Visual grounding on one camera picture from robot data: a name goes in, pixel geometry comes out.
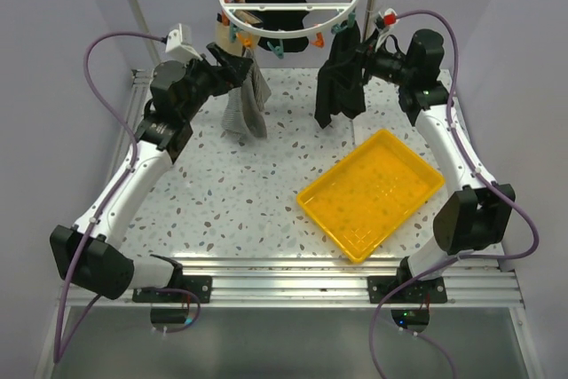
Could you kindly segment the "grey striped underwear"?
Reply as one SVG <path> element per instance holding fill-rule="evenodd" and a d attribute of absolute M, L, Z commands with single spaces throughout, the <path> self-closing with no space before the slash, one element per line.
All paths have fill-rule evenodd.
<path fill-rule="evenodd" d="M 252 66 L 240 88 L 228 92 L 228 101 L 222 117 L 222 128 L 243 138 L 267 138 L 264 107 L 272 91 L 265 80 L 252 49 L 245 48 L 243 57 L 252 60 Z"/>

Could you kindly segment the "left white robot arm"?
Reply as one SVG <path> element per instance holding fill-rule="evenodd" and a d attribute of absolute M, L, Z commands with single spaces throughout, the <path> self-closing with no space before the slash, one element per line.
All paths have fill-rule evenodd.
<path fill-rule="evenodd" d="M 165 61 L 154 69 L 150 104 L 123 165 L 72 226 L 52 231 L 51 250 L 66 288 L 76 285 L 111 300 L 130 289 L 152 288 L 168 302 L 184 293 L 178 262 L 158 255 L 133 260 L 119 246 L 150 190 L 185 149 L 193 135 L 192 119 L 208 98 L 242 86 L 253 66 L 252 59 L 216 43 L 207 48 L 215 64 L 199 56 L 187 63 Z"/>

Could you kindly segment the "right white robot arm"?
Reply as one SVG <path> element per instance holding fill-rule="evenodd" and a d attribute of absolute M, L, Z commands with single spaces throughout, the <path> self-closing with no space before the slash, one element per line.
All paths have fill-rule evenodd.
<path fill-rule="evenodd" d="M 389 51 L 389 34 L 375 30 L 359 48 L 363 76 L 398 87 L 398 104 L 430 146 L 446 181 L 448 199 L 433 219 L 433 235 L 397 269 L 395 289 L 412 302 L 439 276 L 433 268 L 448 259 L 476 255 L 502 241 L 515 198 L 511 185 L 500 185 L 486 170 L 466 138 L 449 92 L 439 79 L 444 38 L 430 29 L 416 31 L 406 52 Z"/>

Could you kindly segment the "beige underwear navy trim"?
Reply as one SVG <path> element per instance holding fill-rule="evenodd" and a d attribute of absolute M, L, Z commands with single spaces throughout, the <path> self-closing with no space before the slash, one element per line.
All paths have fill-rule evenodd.
<path fill-rule="evenodd" d="M 236 27 L 223 13 L 217 14 L 215 42 L 224 51 L 242 56 L 247 49 L 255 50 L 260 37 Z"/>

